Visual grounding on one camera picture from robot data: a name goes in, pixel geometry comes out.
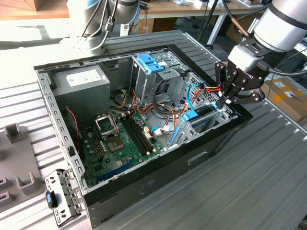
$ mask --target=motherboard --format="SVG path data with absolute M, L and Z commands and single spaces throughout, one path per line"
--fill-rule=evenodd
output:
M 118 133 L 105 138 L 101 130 L 111 130 L 109 122 L 100 124 L 100 130 L 95 123 L 83 129 L 84 178 L 89 187 L 164 151 L 153 136 L 148 138 L 146 124 L 139 114 L 114 118 L 114 122 Z

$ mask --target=blue tab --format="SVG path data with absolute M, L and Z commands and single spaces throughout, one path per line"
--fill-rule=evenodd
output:
M 183 117 L 186 121 L 189 121 L 189 120 L 191 120 L 195 117 L 198 117 L 198 114 L 194 110 L 189 110 L 189 111 L 185 112 Z
M 160 66 L 156 60 L 149 54 L 139 54 L 138 60 L 149 73 L 156 73 L 164 70 L 163 66 Z
M 217 109 L 217 106 L 216 106 L 216 103 L 215 102 L 212 102 L 212 106 Z
M 177 136 L 177 133 L 178 133 L 179 130 L 180 130 L 180 127 L 177 126 L 177 128 L 176 128 L 176 130 L 175 130 L 175 132 L 174 132 L 174 134 L 173 134 L 173 136 L 172 136 L 172 139 L 171 139 L 171 141 L 169 142 L 170 145 L 173 144 L 174 139 L 175 139 L 175 137 Z
M 48 203 L 51 202 L 51 196 L 50 196 L 50 194 L 47 195 L 47 201 L 48 201 Z

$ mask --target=metal hinge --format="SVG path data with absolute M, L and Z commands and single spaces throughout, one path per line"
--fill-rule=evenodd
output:
M 45 178 L 46 199 L 58 227 L 62 227 L 83 211 L 83 197 L 71 169 L 55 170 Z

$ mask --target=slotted metal table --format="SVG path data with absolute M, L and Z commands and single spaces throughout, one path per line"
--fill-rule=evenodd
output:
M 212 77 L 214 63 L 225 56 L 219 49 L 207 50 L 181 31 L 117 37 L 106 42 L 112 54 L 153 44 L 177 45 Z M 30 53 L 33 58 L 25 60 Z M 0 90 L 0 130 L 16 122 L 28 128 L 42 177 L 67 168 L 32 66 L 81 55 L 68 54 L 61 45 L 2 54 L 6 59 L 2 63 L 8 65 L 0 70 L 2 76 L 10 62 L 15 61 L 16 66 L 25 63 L 24 69 L 5 73 L 6 81 L 12 84 Z M 16 80 L 20 73 L 22 80 Z M 307 132 L 267 100 L 245 107 L 254 118 L 221 153 L 98 229 L 295 229 L 307 214 Z M 0 213 L 0 226 L 5 230 L 57 228 L 44 193 Z M 84 230 L 91 226 L 82 213 L 63 229 Z

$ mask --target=ram slot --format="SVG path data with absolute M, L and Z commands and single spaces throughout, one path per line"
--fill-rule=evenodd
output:
M 153 151 L 153 148 L 150 146 L 143 133 L 139 130 L 139 127 L 133 118 L 125 117 L 121 122 L 142 156 L 145 156 L 147 152 Z

